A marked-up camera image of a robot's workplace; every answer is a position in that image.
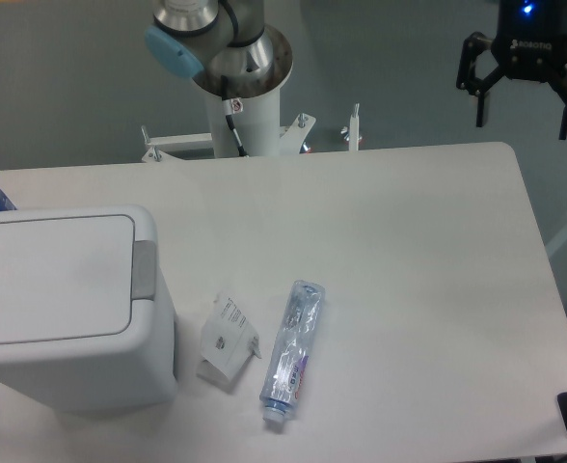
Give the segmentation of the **silver robot arm blue cap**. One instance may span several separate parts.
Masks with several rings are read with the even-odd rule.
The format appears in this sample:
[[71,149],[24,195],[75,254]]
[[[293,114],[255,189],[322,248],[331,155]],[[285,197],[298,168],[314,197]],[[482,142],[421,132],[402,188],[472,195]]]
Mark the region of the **silver robot arm blue cap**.
[[[261,1],[155,1],[145,42],[168,72],[193,79],[224,51],[265,36]],[[476,126],[486,123],[488,95],[502,78],[549,84],[564,105],[559,137],[566,139],[567,1],[501,1],[496,35],[464,40],[456,86],[476,99]]]

